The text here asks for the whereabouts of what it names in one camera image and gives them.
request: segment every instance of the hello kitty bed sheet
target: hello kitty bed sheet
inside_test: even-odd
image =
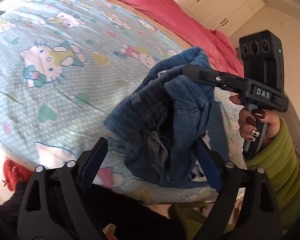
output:
[[[160,188],[134,177],[123,164],[125,143],[103,126],[150,68],[182,51],[175,41],[105,0],[15,0],[0,10],[0,145],[10,156],[56,168],[102,136],[109,151],[94,183],[148,204],[216,196],[208,186]],[[240,108],[227,92],[215,95],[225,158],[240,163]]]

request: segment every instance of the red slipper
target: red slipper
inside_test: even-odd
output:
[[[18,182],[29,182],[32,173],[32,171],[12,160],[6,160],[3,164],[3,175],[6,179],[3,182],[10,191],[16,190],[16,185]]]

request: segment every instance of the screw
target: screw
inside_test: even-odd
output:
[[[226,167],[229,169],[232,169],[234,167],[234,163],[233,162],[226,162]]]
[[[67,162],[67,167],[71,168],[73,166],[75,166],[75,161],[68,161]]]
[[[38,167],[36,167],[36,168],[35,168],[35,171],[36,171],[36,172],[41,172],[41,171],[43,171],[43,166],[38,166]]]
[[[264,168],[262,168],[262,167],[258,167],[258,168],[257,168],[257,171],[258,171],[259,173],[265,173],[265,170],[264,170]]]

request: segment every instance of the red blanket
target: red blanket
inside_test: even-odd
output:
[[[222,32],[209,30],[188,16],[173,0],[119,0],[159,22],[192,46],[204,49],[219,71],[243,77],[243,66],[231,41]]]

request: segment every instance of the fingernail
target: fingernail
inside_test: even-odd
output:
[[[251,126],[255,126],[256,125],[256,121],[253,120],[253,118],[251,116],[247,116],[246,123],[249,124],[249,125],[251,125]]]
[[[103,231],[104,234],[111,233],[111,234],[114,235],[115,225],[114,224],[109,224],[102,231]]]
[[[254,137],[252,137],[252,136],[251,136],[251,137],[250,137],[250,136],[248,136],[248,140],[250,140],[250,141],[253,141],[253,142],[254,142],[256,139],[255,139]]]
[[[253,114],[259,119],[264,119],[266,117],[265,111],[259,109],[254,110]]]
[[[250,134],[252,136],[255,136],[255,137],[258,137],[260,135],[260,133],[257,130],[255,130],[255,129],[252,129],[251,132],[250,132]]]

